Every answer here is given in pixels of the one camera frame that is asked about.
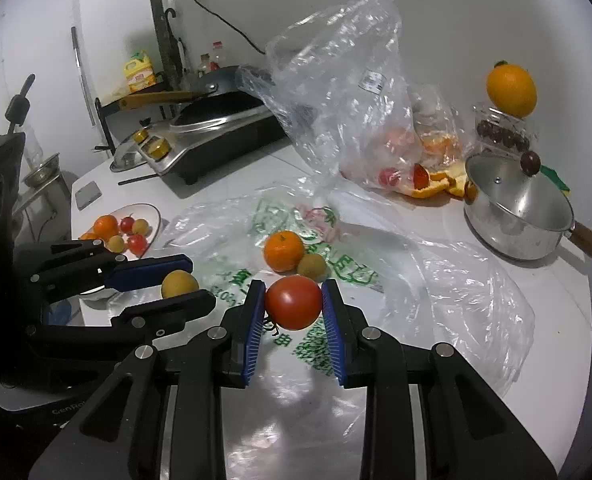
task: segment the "white sticker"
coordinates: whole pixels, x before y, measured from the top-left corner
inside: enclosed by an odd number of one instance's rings
[[[365,70],[362,74],[361,82],[358,86],[371,92],[372,94],[380,95],[382,90],[382,80],[384,77],[378,72],[372,72],[371,70]]]

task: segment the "yellow knob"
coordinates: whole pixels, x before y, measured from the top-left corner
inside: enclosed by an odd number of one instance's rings
[[[156,139],[154,140],[150,146],[148,147],[147,151],[150,154],[150,157],[154,160],[160,160],[163,158],[167,153],[171,151],[171,146],[167,139]]]
[[[140,144],[145,139],[147,139],[147,137],[149,137],[149,136],[150,136],[150,134],[147,133],[147,130],[138,130],[137,132],[135,132],[132,135],[132,139],[134,140],[134,142],[136,144]]]

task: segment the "wooden pan handle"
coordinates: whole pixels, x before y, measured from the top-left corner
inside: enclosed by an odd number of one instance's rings
[[[135,110],[142,106],[164,103],[186,103],[204,95],[204,92],[173,90],[171,92],[150,92],[126,95],[118,101],[121,110]]]
[[[578,221],[569,230],[569,241],[592,258],[592,230]]]

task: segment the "tabletop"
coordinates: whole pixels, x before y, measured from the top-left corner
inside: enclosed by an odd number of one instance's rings
[[[144,165],[112,173],[109,165],[110,160],[73,184],[73,194],[91,181],[103,193],[83,211],[72,201],[74,238],[86,232],[98,216],[131,203],[151,203],[164,221],[170,221],[192,203],[234,198],[274,180],[312,174],[294,148],[284,142],[234,160],[192,186],[172,174],[118,186],[121,180],[153,171]],[[429,202],[389,198],[415,234],[482,245],[468,227],[459,200],[447,195]],[[592,352],[592,309],[584,257],[566,238],[539,262],[516,264],[494,257],[521,289],[536,319],[534,344],[503,400],[560,470],[582,413]],[[92,308],[81,301],[86,325],[109,325],[110,316],[98,303]]]

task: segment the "plate of fruit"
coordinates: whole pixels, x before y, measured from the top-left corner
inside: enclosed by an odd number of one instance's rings
[[[128,260],[138,260],[154,241],[159,228],[158,209],[151,204],[131,204],[99,216],[92,227],[78,239],[101,239],[109,251],[124,254]],[[100,287],[83,292],[81,296],[99,300],[108,298],[113,293],[115,291]]]

